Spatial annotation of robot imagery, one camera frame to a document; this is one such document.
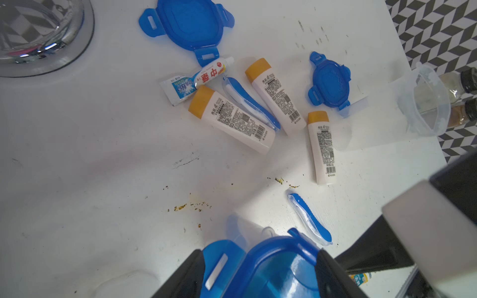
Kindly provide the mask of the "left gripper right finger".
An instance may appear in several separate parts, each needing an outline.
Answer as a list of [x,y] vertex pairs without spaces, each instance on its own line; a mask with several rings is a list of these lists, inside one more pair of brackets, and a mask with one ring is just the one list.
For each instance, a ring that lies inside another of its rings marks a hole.
[[321,298],[367,298],[325,250],[317,254],[316,278]]

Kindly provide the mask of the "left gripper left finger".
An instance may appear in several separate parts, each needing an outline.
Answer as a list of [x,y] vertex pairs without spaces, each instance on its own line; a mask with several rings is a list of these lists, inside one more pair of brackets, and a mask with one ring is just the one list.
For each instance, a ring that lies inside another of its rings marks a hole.
[[152,298],[199,298],[206,263],[202,250],[196,249],[154,293]]

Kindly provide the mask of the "white bottle green label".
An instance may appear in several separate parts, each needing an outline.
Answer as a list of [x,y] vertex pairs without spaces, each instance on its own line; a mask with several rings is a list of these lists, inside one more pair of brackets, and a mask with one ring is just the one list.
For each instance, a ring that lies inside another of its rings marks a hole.
[[371,273],[359,273],[359,274],[351,274],[350,278],[355,282],[355,284],[360,287],[363,284],[366,284],[371,279]]

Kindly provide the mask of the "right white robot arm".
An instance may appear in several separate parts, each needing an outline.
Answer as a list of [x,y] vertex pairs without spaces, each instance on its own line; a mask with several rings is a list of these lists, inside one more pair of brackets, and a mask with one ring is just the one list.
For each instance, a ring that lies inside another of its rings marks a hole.
[[439,294],[476,297],[476,151],[387,203],[335,260],[350,274],[416,265]]

